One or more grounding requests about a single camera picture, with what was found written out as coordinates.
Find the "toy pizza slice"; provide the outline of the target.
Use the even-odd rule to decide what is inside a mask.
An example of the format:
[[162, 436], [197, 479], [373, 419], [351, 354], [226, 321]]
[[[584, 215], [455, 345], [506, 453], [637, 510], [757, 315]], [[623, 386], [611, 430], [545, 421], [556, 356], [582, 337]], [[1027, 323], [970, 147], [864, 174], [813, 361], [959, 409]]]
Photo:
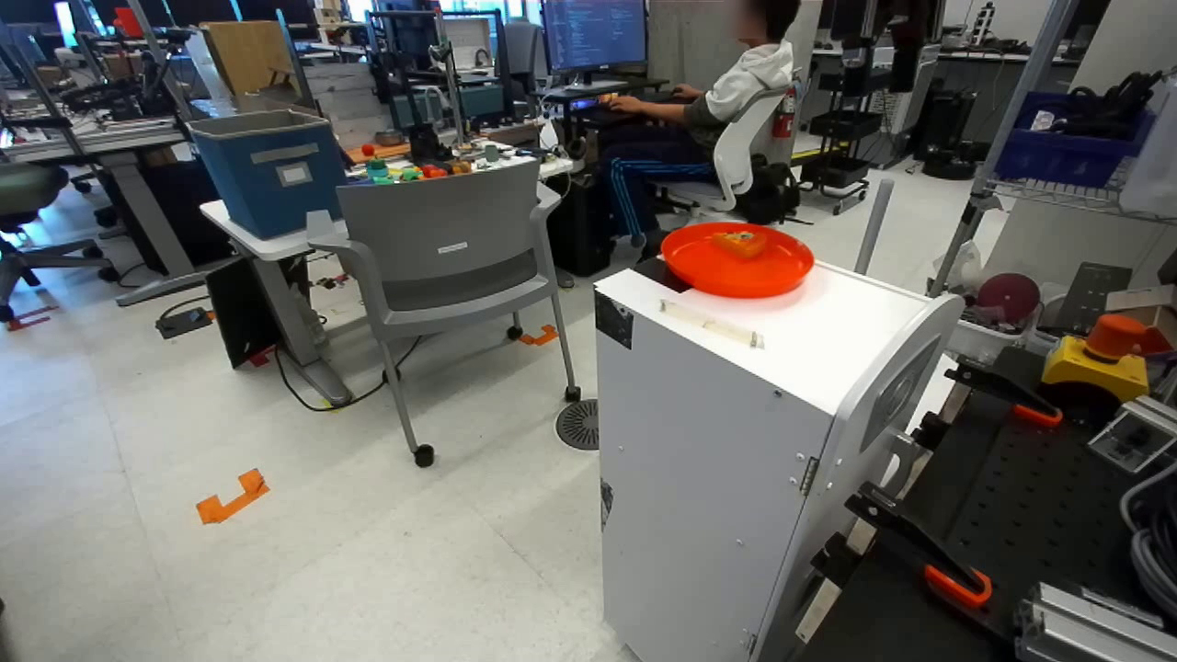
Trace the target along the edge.
[[724, 249], [727, 257], [751, 262], [768, 245], [768, 240], [753, 229], [720, 229], [713, 230], [713, 245]]

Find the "orange plastic plate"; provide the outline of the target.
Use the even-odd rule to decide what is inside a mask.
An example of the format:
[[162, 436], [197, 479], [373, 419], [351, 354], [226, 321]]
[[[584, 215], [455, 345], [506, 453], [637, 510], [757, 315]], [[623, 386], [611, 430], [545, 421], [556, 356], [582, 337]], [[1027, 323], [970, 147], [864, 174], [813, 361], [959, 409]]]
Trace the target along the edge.
[[[768, 245], [743, 262], [727, 257], [713, 245], [713, 230], [720, 229], [753, 229], [768, 240]], [[778, 298], [792, 294], [807, 283], [818, 257], [813, 249], [768, 225], [737, 225], [737, 219], [699, 219], [677, 229], [660, 245], [667, 267], [685, 278], [692, 289], [720, 294], [720, 298]]]

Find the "masking tape strip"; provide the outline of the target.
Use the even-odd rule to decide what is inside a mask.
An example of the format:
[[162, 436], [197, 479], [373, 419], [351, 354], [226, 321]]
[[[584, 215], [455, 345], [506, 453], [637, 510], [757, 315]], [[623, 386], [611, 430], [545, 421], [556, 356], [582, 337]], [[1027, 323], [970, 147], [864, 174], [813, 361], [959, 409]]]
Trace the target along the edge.
[[727, 321], [720, 321], [720, 315], [699, 312], [699, 307], [685, 304], [680, 298], [660, 298], [654, 307], [660, 307], [662, 315], [680, 321], [680, 323], [692, 323], [692, 327], [699, 327], [699, 329], [705, 329], [705, 336], [740, 342], [740, 345], [747, 345], [747, 350], [767, 350], [767, 337], [761, 337], [753, 327], [727, 323]]

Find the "grey plastic chair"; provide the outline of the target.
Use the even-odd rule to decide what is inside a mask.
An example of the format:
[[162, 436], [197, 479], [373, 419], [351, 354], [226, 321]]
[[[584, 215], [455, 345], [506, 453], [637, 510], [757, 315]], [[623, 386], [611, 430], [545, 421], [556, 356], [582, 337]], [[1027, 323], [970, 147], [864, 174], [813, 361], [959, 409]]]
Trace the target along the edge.
[[547, 241], [558, 197], [534, 158], [419, 182], [358, 181], [339, 186], [339, 204], [341, 229], [312, 235], [312, 245], [339, 253], [358, 278], [399, 426], [419, 466], [436, 463], [436, 447], [419, 442], [399, 376], [400, 345], [417, 337], [547, 302], [563, 399], [582, 396]]

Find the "white cabinet box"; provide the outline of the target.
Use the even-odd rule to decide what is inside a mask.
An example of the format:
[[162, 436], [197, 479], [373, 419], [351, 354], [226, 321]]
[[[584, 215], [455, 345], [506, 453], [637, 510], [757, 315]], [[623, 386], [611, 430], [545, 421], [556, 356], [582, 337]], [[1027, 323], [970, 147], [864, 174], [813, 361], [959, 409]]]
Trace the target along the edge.
[[[662, 315], [753, 327], [767, 350]], [[819, 266], [716, 298], [649, 267], [598, 283], [605, 616], [637, 662], [761, 662], [911, 421], [963, 312]]]

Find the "seated person white hoodie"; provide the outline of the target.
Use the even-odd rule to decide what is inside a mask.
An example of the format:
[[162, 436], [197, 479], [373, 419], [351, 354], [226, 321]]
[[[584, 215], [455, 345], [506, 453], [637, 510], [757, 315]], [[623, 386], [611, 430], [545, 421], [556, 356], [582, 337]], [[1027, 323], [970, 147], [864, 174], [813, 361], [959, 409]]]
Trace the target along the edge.
[[802, 0], [740, 0], [740, 59], [705, 87], [680, 85], [672, 94], [609, 90], [605, 106], [620, 112], [599, 137], [599, 177], [609, 182], [611, 219], [628, 240], [651, 240], [654, 186], [667, 181], [705, 181], [713, 174], [716, 137], [761, 94], [796, 85], [796, 43], [788, 41]]

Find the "grey metal pole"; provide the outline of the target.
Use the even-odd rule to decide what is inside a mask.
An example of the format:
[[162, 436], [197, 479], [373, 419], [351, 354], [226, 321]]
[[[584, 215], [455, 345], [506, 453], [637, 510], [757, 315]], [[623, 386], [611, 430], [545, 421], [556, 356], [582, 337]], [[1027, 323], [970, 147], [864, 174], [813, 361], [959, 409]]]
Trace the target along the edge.
[[859, 276], [870, 276], [870, 267], [872, 267], [892, 197], [893, 197], [893, 177], [883, 177], [881, 186], [877, 186], [872, 211], [870, 211], [870, 225], [864, 225], [859, 257], [855, 257], [855, 272]]

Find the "computer monitor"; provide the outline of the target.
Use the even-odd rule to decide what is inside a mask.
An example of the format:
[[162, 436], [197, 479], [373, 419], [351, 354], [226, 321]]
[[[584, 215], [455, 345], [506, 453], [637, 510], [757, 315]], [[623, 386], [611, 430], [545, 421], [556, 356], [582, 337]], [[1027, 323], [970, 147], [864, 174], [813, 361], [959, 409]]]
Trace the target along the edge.
[[637, 70], [649, 62], [645, 0], [542, 0], [556, 72]]

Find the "white desk table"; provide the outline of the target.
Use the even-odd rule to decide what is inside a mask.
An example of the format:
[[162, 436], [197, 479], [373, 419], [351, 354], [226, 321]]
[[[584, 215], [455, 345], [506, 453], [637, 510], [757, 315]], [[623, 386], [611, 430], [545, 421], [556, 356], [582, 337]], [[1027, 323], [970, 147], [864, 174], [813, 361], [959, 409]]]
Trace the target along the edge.
[[345, 386], [341, 372], [327, 361], [333, 329], [312, 307], [306, 287], [292, 276], [298, 257], [323, 249], [345, 235], [339, 219], [323, 225], [320, 211], [312, 211], [296, 230], [284, 235], [254, 235], [244, 229], [231, 211], [214, 197], [203, 201], [198, 213], [220, 229], [241, 262], [251, 266], [263, 304], [275, 323], [275, 356], [292, 363], [323, 399], [323, 409], [354, 405], [358, 392]]

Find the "blue storage bin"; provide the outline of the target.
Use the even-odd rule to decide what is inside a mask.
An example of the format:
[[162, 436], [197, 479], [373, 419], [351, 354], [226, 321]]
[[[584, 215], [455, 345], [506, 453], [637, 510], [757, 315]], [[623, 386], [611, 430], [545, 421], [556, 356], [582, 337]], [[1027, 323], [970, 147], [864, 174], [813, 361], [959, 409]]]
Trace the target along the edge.
[[323, 119], [296, 109], [203, 119], [192, 141], [247, 230], [274, 240], [302, 230], [311, 213], [339, 213], [345, 158]]

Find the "black orange clamp right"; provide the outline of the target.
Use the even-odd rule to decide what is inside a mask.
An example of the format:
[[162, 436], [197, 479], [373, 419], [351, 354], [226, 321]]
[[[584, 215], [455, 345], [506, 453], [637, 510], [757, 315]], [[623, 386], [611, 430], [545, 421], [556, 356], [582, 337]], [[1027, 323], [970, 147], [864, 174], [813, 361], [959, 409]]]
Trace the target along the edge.
[[1009, 405], [1009, 416], [1035, 430], [1059, 430], [1062, 409], [1035, 392], [1032, 386], [980, 363], [975, 356], [959, 356], [949, 366], [949, 378], [963, 390], [959, 409], [970, 409], [980, 396], [992, 396]]

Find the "black orange clamp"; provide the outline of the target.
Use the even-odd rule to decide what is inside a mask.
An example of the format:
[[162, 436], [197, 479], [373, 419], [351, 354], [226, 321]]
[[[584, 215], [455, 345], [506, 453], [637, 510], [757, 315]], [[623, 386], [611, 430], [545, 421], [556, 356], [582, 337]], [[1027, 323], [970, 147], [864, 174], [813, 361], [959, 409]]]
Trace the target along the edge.
[[980, 396], [992, 396], [1009, 405], [1009, 416], [1035, 430], [1059, 430], [1062, 409], [1035, 392], [1032, 386], [980, 363], [975, 356], [959, 356], [949, 366], [949, 378], [963, 390], [959, 409], [970, 409]]
[[883, 486], [864, 483], [845, 508], [870, 527], [909, 545], [921, 560], [925, 589], [947, 607], [963, 613], [986, 613], [992, 607], [992, 578], [952, 554], [949, 545], [915, 523]]

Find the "black orange clamp left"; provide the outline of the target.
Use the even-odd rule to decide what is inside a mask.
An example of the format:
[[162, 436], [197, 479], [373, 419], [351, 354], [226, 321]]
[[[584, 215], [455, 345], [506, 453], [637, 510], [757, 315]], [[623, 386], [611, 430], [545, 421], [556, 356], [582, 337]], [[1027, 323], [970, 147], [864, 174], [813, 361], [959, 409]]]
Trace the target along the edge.
[[963, 613], [986, 613], [992, 607], [992, 578], [952, 554], [949, 545], [915, 523], [883, 486], [864, 483], [845, 508], [870, 527], [909, 545], [921, 560], [925, 589], [947, 607]]

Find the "black perforated breadboard table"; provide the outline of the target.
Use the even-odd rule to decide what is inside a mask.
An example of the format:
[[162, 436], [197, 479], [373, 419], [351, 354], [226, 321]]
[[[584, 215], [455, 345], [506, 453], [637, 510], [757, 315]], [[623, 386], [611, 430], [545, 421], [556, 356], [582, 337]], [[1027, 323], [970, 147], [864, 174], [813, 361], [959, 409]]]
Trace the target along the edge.
[[[1039, 356], [1009, 350], [992, 372], [1027, 386]], [[925, 473], [903, 508], [992, 578], [992, 607], [963, 613], [931, 595], [921, 560], [898, 538], [859, 517], [864, 545], [835, 532], [818, 554], [823, 586], [796, 616], [796, 662], [1020, 662], [1017, 611], [1039, 586], [1090, 589], [1136, 611], [1174, 616], [1128, 570], [1122, 496], [1135, 479], [1090, 447], [1090, 409], [1070, 399], [1059, 430], [1035, 430], [1006, 399], [980, 396], [952, 421], [915, 430]]]

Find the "yellow red emergency stop button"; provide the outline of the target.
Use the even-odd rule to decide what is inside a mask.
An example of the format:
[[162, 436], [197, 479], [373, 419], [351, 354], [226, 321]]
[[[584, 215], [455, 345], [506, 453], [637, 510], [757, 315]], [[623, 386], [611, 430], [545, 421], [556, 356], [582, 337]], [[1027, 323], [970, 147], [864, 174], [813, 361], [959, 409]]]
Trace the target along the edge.
[[1153, 390], [1148, 361], [1169, 354], [1159, 327], [1103, 312], [1087, 336], [1062, 336], [1043, 366], [1045, 386], [1098, 386], [1114, 399], [1136, 399]]

